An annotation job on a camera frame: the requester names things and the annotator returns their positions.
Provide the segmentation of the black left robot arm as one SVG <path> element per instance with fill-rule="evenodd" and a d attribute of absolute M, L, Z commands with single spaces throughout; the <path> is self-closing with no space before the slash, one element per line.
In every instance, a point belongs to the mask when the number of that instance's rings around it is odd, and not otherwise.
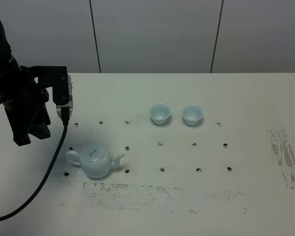
<path fill-rule="evenodd" d="M 0 105 L 17 145 L 30 144 L 30 135 L 41 140 L 50 137 L 48 100 L 48 92 L 35 82 L 29 68 L 19 66 L 13 57 L 0 21 Z"/>

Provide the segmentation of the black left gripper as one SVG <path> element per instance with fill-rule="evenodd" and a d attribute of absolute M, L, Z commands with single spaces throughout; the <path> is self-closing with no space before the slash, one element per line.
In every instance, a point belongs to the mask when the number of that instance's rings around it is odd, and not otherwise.
<path fill-rule="evenodd" d="M 31 143 L 29 133 L 38 139 L 51 136 L 48 125 L 51 124 L 46 108 L 49 94 L 40 89 L 30 74 L 29 68 L 20 66 L 18 76 L 13 77 L 16 84 L 6 100 L 4 108 L 12 128 L 13 141 L 18 146 Z"/>

